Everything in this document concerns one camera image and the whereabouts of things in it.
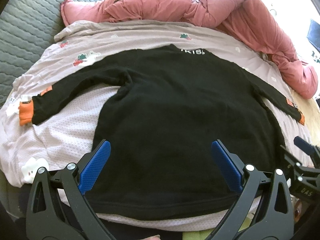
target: yellow-green cloth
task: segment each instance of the yellow-green cloth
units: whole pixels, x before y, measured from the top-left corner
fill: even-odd
[[[251,219],[246,217],[239,231],[249,227],[250,223],[251,223]],[[183,232],[182,240],[205,240],[212,231],[213,229],[208,229],[203,231]]]

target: gray quilted fabric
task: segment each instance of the gray quilted fabric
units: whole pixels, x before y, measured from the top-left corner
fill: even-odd
[[[10,0],[0,15],[0,107],[15,78],[25,73],[54,43],[64,25],[63,0]]]

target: crumpled blanket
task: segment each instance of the crumpled blanket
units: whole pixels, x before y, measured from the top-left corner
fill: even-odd
[[[61,14],[66,25],[76,20],[115,23],[143,19],[216,29],[268,54],[283,80],[304,99],[317,91],[314,67],[302,65],[291,39],[261,0],[104,0],[81,4],[65,0]]]

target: pink blanket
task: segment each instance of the pink blanket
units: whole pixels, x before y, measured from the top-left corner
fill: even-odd
[[[149,19],[188,22],[216,29],[244,42],[255,51],[268,54],[278,66],[284,81],[303,98],[309,99],[316,93],[318,77],[313,66],[302,65],[291,39],[261,0],[114,1],[80,3],[65,0],[61,5],[61,14],[66,25],[76,20],[115,23]]]

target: blue gripper pad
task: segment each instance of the blue gripper pad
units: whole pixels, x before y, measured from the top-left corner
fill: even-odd
[[[80,173],[80,183],[78,187],[82,195],[92,189],[110,153],[110,143],[105,141]]]
[[[236,193],[241,193],[243,189],[241,172],[229,157],[228,150],[219,142],[219,140],[212,143],[211,154],[229,189]]]
[[[305,152],[306,154],[313,155],[316,151],[313,145],[307,143],[304,139],[299,136],[295,137],[293,140],[295,146],[297,146],[300,150]]]

